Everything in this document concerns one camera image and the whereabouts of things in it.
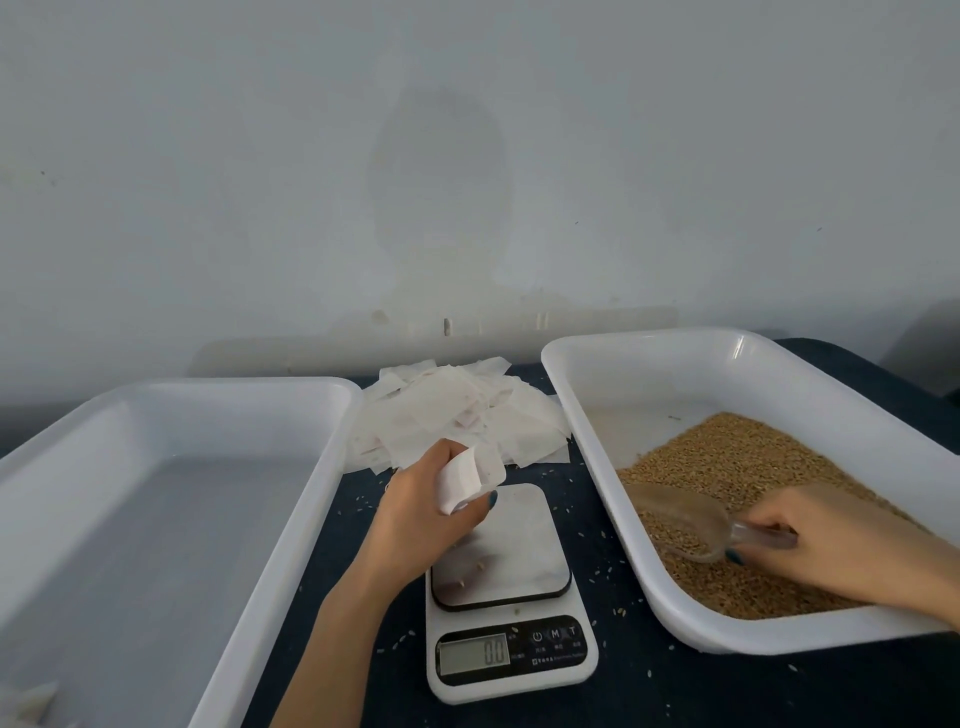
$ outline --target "folded paper bag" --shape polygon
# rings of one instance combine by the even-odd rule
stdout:
[[[437,506],[450,515],[506,479],[507,469],[496,447],[483,444],[466,449],[437,475]]]

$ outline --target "scale display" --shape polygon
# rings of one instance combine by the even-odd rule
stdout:
[[[505,634],[441,643],[437,651],[440,654],[441,675],[510,664],[510,648]]]

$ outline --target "hand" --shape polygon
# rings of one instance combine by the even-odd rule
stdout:
[[[872,503],[810,485],[776,491],[744,518],[799,537],[790,550],[737,546],[749,564],[851,599],[956,619],[960,550]]]
[[[437,507],[437,473],[467,448],[441,440],[406,470],[398,471],[373,516],[354,564],[387,599],[427,569],[487,517],[496,491],[445,516]]]

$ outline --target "empty white tray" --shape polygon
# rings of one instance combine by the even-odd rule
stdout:
[[[0,682],[60,682],[47,725],[240,725],[361,401],[326,377],[148,382],[0,460]]]
[[[709,415],[751,417],[822,453],[934,533],[960,544],[960,458],[762,336],[721,328],[572,336],[546,368],[660,622],[706,652],[777,654],[947,629],[882,607],[745,620],[687,595],[654,551],[615,469]]]

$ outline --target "table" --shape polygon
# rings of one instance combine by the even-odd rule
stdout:
[[[779,343],[960,454],[960,408],[831,344]],[[514,367],[511,374],[553,394],[540,365]],[[356,381],[367,386],[372,378]],[[364,726],[960,726],[955,634],[781,657],[705,655],[678,643],[643,601],[575,445],[570,455],[569,465],[508,469],[507,482],[537,483],[551,506],[558,506],[561,541],[602,645],[593,676],[571,688],[444,705],[426,684],[418,579],[396,599],[377,636],[376,648],[384,651],[372,656]],[[388,477],[389,472],[374,476],[369,470],[344,476],[253,696],[246,728],[269,725],[320,603],[360,546]],[[619,608],[626,616],[614,614]]]

